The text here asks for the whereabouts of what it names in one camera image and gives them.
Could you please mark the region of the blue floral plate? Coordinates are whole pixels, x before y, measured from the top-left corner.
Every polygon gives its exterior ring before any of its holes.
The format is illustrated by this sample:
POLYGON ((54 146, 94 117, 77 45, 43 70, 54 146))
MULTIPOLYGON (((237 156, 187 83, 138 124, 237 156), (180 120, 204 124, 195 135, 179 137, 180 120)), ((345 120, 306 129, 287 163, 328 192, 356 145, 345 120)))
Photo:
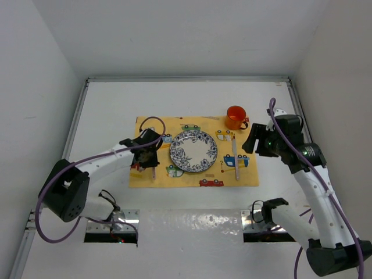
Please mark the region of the blue floral plate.
POLYGON ((216 141, 200 130, 183 131, 170 144, 170 159, 184 172, 200 173, 211 168, 218 156, 216 141))

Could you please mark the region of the yellow vehicle print placemat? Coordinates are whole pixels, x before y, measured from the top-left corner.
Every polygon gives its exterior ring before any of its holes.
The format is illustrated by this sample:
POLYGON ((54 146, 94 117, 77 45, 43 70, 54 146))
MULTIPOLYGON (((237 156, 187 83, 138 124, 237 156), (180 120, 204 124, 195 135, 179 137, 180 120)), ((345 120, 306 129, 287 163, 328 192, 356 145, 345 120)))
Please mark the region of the yellow vehicle print placemat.
POLYGON ((259 175, 255 154, 247 154, 242 144, 247 139, 250 128, 229 130, 224 116, 208 117, 164 117, 166 126, 163 143, 157 151, 159 165, 156 180, 152 179, 152 169, 142 169, 134 165, 130 170, 130 188, 189 188, 189 187, 257 187, 259 175), (211 168, 200 173, 186 173, 173 164, 169 149, 172 140, 183 131, 200 130, 208 133, 218 147, 217 160, 211 168), (238 154, 239 181, 235 178, 232 137, 235 136, 238 154))

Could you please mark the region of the pink handled fork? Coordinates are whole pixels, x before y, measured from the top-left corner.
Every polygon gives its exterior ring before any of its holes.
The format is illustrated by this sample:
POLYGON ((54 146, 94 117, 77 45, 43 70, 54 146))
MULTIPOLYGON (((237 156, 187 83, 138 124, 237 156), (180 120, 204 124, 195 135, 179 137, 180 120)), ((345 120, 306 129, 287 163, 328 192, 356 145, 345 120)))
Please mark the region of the pink handled fork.
POLYGON ((152 179, 156 180, 156 168, 155 167, 152 168, 152 179))

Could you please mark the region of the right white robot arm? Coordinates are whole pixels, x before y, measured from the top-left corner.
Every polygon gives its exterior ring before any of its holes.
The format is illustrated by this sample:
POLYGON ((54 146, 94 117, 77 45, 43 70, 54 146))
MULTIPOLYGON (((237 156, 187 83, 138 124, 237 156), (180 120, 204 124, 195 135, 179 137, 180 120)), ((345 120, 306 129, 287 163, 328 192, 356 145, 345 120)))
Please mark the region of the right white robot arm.
POLYGON ((284 198, 266 200, 253 224, 280 226, 306 253, 312 270, 324 277, 357 268, 364 276, 364 261, 371 256, 371 242, 361 240, 341 208, 331 185, 320 147, 306 143, 303 121, 297 115, 276 116, 267 124, 252 124, 242 148, 246 153, 280 158, 288 166, 310 205, 316 226, 304 221, 284 198))

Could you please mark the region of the pink handled knife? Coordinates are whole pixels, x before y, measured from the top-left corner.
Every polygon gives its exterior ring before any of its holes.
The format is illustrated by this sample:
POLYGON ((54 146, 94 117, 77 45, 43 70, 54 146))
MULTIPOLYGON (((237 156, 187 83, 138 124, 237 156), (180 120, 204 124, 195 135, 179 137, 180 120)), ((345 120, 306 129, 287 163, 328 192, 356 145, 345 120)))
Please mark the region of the pink handled knife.
POLYGON ((237 154, 236 139, 234 135, 232 137, 232 152, 234 155, 235 178, 237 181, 239 181, 238 154, 237 154))

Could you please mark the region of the orange mug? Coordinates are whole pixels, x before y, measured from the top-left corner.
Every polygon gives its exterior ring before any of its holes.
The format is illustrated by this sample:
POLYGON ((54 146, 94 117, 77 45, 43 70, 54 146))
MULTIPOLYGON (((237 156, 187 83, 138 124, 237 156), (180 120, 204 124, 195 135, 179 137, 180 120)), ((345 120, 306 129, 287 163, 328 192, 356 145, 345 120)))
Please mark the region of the orange mug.
POLYGON ((229 130, 246 130, 249 119, 244 108, 234 105, 227 109, 225 125, 229 130))

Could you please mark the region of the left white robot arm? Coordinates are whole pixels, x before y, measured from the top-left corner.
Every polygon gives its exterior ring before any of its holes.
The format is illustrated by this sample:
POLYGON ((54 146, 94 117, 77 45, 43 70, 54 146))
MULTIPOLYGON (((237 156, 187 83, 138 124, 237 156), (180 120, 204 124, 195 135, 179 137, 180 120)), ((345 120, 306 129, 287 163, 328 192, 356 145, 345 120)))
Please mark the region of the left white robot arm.
POLYGON ((156 167, 160 134, 147 128, 135 139, 123 139, 112 149, 83 159, 81 163, 58 161, 50 172, 39 197, 42 204, 68 223, 78 217, 107 220, 119 207, 103 197, 88 196, 91 186, 106 176, 135 164, 156 167))

